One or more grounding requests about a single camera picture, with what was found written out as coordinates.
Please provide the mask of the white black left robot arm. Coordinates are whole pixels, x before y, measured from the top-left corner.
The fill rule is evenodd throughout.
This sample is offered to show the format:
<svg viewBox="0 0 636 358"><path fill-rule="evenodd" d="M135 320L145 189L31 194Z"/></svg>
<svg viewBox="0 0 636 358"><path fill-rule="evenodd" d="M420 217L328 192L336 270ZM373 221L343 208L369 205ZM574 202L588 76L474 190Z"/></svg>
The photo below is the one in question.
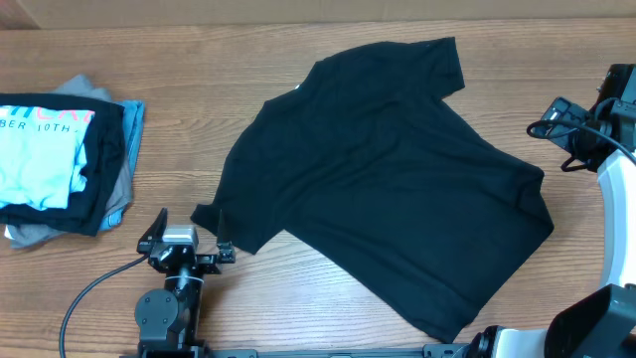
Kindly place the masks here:
<svg viewBox="0 0 636 358"><path fill-rule="evenodd" d="M198 245L196 228L170 225L166 208L138 241L137 252L165 275L164 286L144 293L135 306L139 357L212 355L197 337L203 285L207 275L220 274L222 265L233 264L236 252L223 238L218 238L215 254L200 254Z"/></svg>

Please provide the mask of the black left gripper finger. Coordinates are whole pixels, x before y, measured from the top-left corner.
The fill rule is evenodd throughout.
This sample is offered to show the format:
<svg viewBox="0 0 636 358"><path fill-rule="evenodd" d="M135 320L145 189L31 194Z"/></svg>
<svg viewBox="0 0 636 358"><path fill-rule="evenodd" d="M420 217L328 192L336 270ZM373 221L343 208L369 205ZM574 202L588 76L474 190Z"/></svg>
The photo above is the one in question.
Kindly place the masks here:
<svg viewBox="0 0 636 358"><path fill-rule="evenodd" d="M219 212L217 236L217 258L219 263L234 263L236 261L235 247L226 233L224 212Z"/></svg>
<svg viewBox="0 0 636 358"><path fill-rule="evenodd" d="M155 221L145 231L137 243L138 254L150 254L154 245L160 242L165 232L168 220L168 209L162 208Z"/></svg>

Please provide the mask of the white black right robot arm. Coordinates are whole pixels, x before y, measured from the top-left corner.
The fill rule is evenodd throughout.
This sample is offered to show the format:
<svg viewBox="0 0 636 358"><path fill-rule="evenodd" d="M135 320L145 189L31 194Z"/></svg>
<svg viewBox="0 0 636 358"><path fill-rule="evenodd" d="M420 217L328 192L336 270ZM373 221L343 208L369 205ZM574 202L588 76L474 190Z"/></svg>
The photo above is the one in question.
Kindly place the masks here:
<svg viewBox="0 0 636 358"><path fill-rule="evenodd" d="M453 357L632 357L635 354L635 67L614 64L589 110L556 98L528 134L566 151L564 172L597 176L604 205L600 288L547 329L490 326Z"/></svg>

